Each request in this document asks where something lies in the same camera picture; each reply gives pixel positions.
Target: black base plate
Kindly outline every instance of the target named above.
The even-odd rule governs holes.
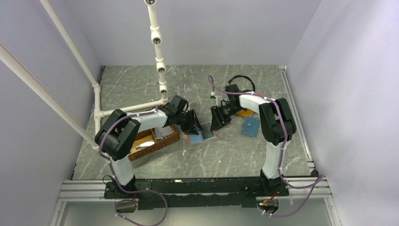
[[[288,196],[285,184],[265,188],[260,177],[239,178],[192,178],[192,179],[137,179],[137,190],[146,188],[165,194],[169,207],[230,206],[256,207],[257,196]],[[227,195],[201,195],[226,193]],[[162,199],[152,193],[138,193],[139,210],[151,210],[165,206]],[[131,199],[133,194],[122,192],[113,182],[108,182],[105,199]]]

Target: marble floor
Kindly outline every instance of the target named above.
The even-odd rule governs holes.
[[[288,98],[284,81],[276,65],[179,65],[168,66],[166,79],[169,100],[179,94],[195,109],[201,123],[211,121],[211,86],[207,76],[224,87],[234,75],[250,77],[256,90],[267,97]],[[160,99],[159,77],[153,65],[107,66],[101,80],[101,109],[137,105]],[[234,80],[242,89],[251,89],[243,78]],[[256,138],[241,134],[244,118],[234,116],[219,130],[220,140],[189,145],[178,142],[132,162],[136,178],[198,178],[259,176],[265,161],[266,140],[261,131]],[[93,112],[87,131],[94,136]],[[287,148],[283,171],[286,176],[309,175],[302,138],[296,133]],[[110,175],[105,159],[83,141],[73,179],[101,179]]]

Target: lavender wall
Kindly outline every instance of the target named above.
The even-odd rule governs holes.
[[[100,64],[69,5],[50,1],[91,72]],[[0,0],[0,42],[86,125],[93,91],[39,0]],[[0,225],[49,225],[82,138],[0,62]]]
[[[399,225],[399,3],[323,0],[288,64],[344,226]]]
[[[153,65],[143,0],[68,0],[104,65]],[[159,0],[165,63],[287,65],[320,0]]]

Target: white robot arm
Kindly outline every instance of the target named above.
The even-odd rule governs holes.
[[[135,176],[128,154],[139,132],[173,124],[180,125],[186,134],[198,135],[202,131],[195,111],[187,111],[187,106],[186,99],[175,95],[171,102],[158,110],[136,114],[120,109],[112,112],[96,134],[95,142],[101,147],[100,155],[109,159],[111,169],[122,186],[134,183]]]

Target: metal rod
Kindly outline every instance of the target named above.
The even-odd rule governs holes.
[[[0,60],[24,81],[48,106],[61,116],[76,132],[78,132],[93,148],[98,148],[94,139],[83,127],[52,97],[49,92],[8,52],[0,43]]]

